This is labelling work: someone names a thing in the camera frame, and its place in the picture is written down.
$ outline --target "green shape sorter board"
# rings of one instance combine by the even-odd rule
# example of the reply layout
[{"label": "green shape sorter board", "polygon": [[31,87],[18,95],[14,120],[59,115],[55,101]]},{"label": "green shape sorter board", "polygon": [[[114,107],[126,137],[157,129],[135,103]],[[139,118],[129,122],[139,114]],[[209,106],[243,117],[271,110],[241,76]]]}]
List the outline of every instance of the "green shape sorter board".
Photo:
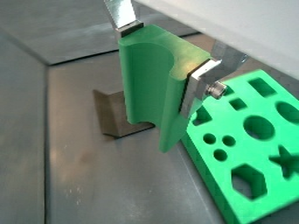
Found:
[{"label": "green shape sorter board", "polygon": [[225,83],[183,144],[227,223],[243,224],[299,199],[299,102],[262,70]]}]

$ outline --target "star-shaped hole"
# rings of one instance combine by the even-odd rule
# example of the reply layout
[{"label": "star-shaped hole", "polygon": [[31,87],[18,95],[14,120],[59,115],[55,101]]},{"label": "star-shaped hole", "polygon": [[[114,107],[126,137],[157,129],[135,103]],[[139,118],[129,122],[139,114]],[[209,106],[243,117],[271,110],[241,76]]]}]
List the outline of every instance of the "star-shaped hole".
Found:
[{"label": "star-shaped hole", "polygon": [[294,173],[299,174],[299,154],[291,155],[286,147],[279,145],[279,156],[270,157],[270,161],[282,166],[282,172],[286,179],[290,179]]}]

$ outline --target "metal plate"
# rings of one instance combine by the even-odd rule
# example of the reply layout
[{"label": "metal plate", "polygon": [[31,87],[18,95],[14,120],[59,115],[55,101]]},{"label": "metal plate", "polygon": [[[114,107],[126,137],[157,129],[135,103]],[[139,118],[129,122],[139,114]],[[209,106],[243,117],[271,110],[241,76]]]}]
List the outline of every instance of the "metal plate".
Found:
[{"label": "metal plate", "polygon": [[0,34],[0,223],[44,221],[46,69]]},{"label": "metal plate", "polygon": [[[0,27],[50,64],[118,49],[103,0],[2,0]],[[142,4],[137,16],[178,35],[195,32]]]},{"label": "metal plate", "polygon": [[[187,39],[211,49],[206,36]],[[261,67],[285,77],[253,59],[234,75]],[[181,144],[159,152],[158,129],[118,140],[102,135],[94,89],[122,90],[117,52],[50,70],[51,223],[225,223]],[[298,206],[259,223],[294,223]]]}]

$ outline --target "green block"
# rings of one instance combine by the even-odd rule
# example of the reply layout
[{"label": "green block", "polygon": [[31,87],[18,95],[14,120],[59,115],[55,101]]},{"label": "green block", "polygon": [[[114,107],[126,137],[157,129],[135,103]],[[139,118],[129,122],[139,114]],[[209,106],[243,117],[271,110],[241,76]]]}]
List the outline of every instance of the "green block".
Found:
[{"label": "green block", "polygon": [[182,139],[190,120],[179,114],[189,73],[211,57],[155,25],[119,40],[127,119],[161,128],[161,151]]},{"label": "green block", "polygon": [[225,83],[183,143],[227,223],[245,224],[299,200],[299,102],[262,70]]}]

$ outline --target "white panel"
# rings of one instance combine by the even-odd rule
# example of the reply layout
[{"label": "white panel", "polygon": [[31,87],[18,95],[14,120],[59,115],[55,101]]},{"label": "white panel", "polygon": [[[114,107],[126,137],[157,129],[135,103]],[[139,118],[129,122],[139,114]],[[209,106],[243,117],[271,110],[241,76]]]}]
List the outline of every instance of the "white panel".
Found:
[{"label": "white panel", "polygon": [[299,1],[138,0],[299,79]]}]

